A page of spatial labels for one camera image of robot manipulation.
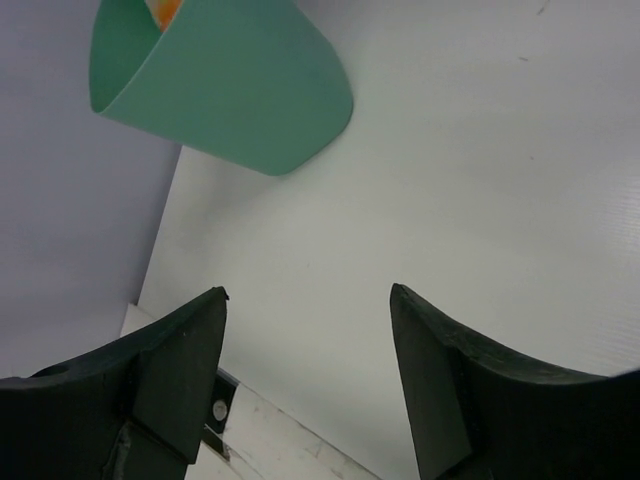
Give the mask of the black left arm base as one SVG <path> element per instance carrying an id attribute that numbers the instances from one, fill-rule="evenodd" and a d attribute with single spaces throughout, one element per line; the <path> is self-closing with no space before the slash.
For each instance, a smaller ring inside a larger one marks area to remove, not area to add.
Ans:
<path id="1" fill-rule="evenodd" d="M 230 453 L 224 440 L 224 432 L 238 386 L 239 382 L 224 370 L 219 369 L 216 372 L 202 433 L 202 441 L 226 462 L 230 461 Z"/>

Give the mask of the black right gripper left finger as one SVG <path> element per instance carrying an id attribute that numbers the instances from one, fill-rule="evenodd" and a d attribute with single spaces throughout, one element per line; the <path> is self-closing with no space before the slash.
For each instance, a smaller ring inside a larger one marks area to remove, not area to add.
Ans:
<path id="1" fill-rule="evenodd" d="M 182 479 L 196 462 L 228 295 L 30 377 L 1 381 L 4 479 Z"/>

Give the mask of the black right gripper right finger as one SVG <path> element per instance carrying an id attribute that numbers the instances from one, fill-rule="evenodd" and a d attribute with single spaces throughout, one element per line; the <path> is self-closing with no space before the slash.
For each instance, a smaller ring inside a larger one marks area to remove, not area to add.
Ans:
<path id="1" fill-rule="evenodd" d="M 410 288 L 390 293 L 423 479 L 635 479 L 639 374 L 600 376 L 519 353 Z"/>

